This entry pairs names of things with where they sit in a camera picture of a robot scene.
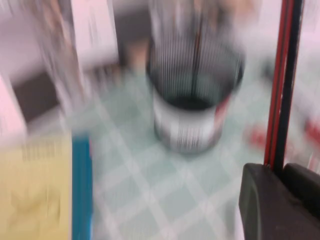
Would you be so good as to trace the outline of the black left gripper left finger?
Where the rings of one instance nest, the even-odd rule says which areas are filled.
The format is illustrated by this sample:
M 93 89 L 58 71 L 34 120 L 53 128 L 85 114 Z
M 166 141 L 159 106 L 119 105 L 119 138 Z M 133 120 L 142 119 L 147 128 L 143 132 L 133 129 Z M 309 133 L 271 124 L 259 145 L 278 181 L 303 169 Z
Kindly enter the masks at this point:
M 308 214 L 280 179 L 262 164 L 243 167 L 239 210 L 246 240 L 305 240 Z

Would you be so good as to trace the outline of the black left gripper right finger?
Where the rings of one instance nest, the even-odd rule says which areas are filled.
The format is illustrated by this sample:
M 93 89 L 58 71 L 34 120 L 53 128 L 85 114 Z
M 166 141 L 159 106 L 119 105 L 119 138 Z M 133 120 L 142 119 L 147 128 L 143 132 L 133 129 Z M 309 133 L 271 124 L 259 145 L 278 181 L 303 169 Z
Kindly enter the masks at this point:
M 282 171 L 284 240 L 320 238 L 320 176 L 296 163 Z

